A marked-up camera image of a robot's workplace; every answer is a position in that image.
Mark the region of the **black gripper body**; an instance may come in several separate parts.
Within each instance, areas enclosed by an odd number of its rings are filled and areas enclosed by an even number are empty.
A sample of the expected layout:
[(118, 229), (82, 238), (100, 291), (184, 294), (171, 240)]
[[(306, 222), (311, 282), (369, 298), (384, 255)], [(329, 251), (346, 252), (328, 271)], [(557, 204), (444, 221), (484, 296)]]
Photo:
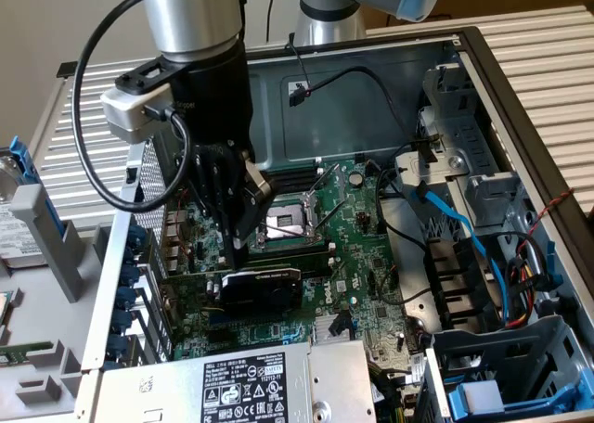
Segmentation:
[(233, 142), (252, 150), (253, 107), (244, 43), (195, 61), (171, 81), (175, 109), (200, 145)]

